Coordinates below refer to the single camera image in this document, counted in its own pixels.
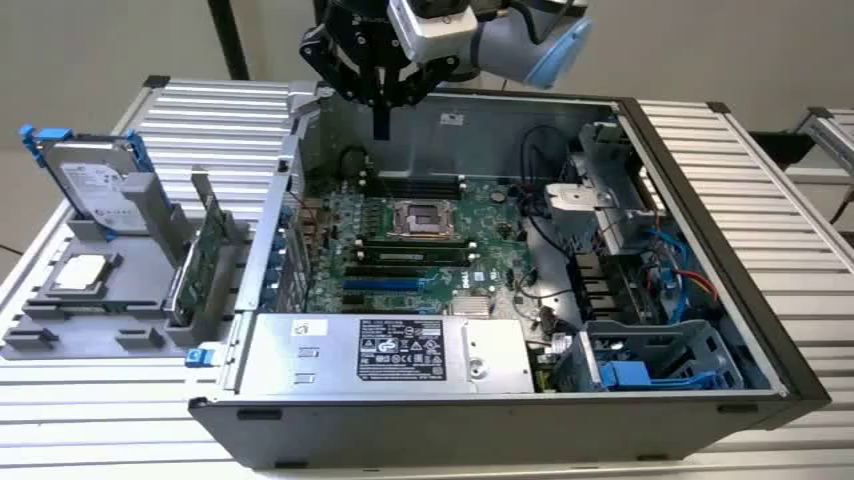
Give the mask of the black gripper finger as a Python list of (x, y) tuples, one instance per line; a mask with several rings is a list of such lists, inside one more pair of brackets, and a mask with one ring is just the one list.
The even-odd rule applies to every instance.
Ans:
[(377, 66), (368, 51), (367, 39), (333, 42), (325, 27), (309, 29), (301, 39), (299, 51), (308, 65), (348, 101), (372, 108), (373, 139), (380, 139), (380, 82)]
[(380, 100), (380, 139), (391, 136), (391, 110), (402, 106), (415, 106), (446, 81), (459, 66), (459, 57), (452, 55), (428, 61), (404, 79), (400, 69), (388, 68), (383, 74)]

